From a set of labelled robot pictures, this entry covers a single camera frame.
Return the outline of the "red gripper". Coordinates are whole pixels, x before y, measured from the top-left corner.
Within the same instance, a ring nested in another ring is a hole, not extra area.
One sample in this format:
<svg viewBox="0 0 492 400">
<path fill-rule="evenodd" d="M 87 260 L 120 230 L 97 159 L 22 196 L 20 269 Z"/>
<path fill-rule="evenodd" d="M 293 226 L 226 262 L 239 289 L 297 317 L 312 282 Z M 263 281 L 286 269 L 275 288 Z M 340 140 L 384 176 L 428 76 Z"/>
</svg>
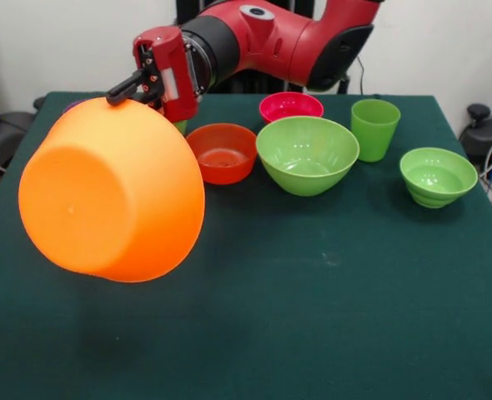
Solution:
<svg viewBox="0 0 492 400">
<path fill-rule="evenodd" d="M 181 30 L 154 27 L 133 40 L 137 71 L 106 92 L 109 105 L 128 99 L 145 104 L 171 122 L 189 120 L 198 111 Z"/>
</svg>

